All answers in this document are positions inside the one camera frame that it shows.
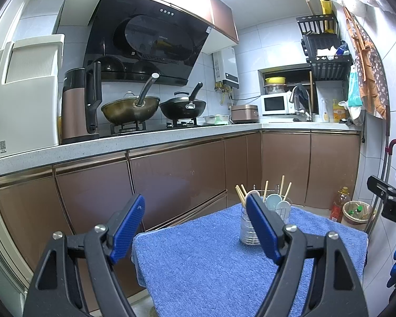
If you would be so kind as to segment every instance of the plastic bag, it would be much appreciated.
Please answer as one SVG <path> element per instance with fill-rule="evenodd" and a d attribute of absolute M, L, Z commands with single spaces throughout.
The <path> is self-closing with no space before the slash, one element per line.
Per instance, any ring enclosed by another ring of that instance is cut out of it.
<path fill-rule="evenodd" d="M 358 72 L 355 65 L 351 66 L 351 73 L 349 74 L 349 91 L 347 95 L 347 105 L 349 107 L 362 106 L 362 100 L 359 94 Z"/>

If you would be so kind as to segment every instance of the black range hood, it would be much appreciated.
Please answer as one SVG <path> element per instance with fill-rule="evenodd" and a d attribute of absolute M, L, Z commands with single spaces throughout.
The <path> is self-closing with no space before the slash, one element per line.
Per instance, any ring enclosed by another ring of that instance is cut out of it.
<path fill-rule="evenodd" d="M 84 66 L 102 63 L 103 81 L 146 81 L 184 86 L 210 31 L 187 13 L 153 0 L 101 0 Z"/>

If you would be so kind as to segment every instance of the countertop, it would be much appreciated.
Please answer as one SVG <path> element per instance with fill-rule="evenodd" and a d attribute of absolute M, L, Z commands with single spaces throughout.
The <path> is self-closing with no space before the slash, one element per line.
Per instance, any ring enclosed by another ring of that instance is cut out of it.
<path fill-rule="evenodd" d="M 163 130 L 148 133 L 135 133 L 123 136 L 100 138 L 87 142 L 59 145 L 24 152 L 17 155 L 0 158 L 0 176 L 27 170 L 36 167 L 47 166 L 67 161 L 109 154 L 112 152 L 125 151 L 148 147 L 151 145 L 171 143 L 194 138 L 217 136 L 229 133 L 240 133 L 253 130 L 333 130 L 333 131 L 358 131 L 360 128 L 338 123 L 255 123 L 220 125 L 201 128 L 186 128 Z"/>

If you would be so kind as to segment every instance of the yellow bowl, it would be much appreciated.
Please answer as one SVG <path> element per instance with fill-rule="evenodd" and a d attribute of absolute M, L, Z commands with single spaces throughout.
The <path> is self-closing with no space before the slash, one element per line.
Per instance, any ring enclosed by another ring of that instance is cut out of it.
<path fill-rule="evenodd" d="M 267 84 L 285 84 L 286 77 L 270 77 L 266 79 Z"/>

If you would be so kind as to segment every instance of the screw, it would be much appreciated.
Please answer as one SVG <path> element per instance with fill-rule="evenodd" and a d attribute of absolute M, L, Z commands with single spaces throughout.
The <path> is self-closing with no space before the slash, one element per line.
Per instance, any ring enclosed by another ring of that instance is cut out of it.
<path fill-rule="evenodd" d="M 97 224 L 96 226 L 94 226 L 94 231 L 95 232 L 103 232 L 106 230 L 106 226 L 102 225 L 102 224 Z"/>
<path fill-rule="evenodd" d="M 298 227 L 296 225 L 286 224 L 286 231 L 295 232 L 296 230 L 298 230 Z"/>
<path fill-rule="evenodd" d="M 339 238 L 339 234 L 336 231 L 330 231 L 328 233 L 328 236 L 332 239 L 332 240 L 337 240 Z"/>
<path fill-rule="evenodd" d="M 56 231 L 54 234 L 53 234 L 53 239 L 55 239 L 55 240 L 59 240 L 60 238 L 62 238 L 63 237 L 63 232 L 61 232 L 61 231 Z"/>

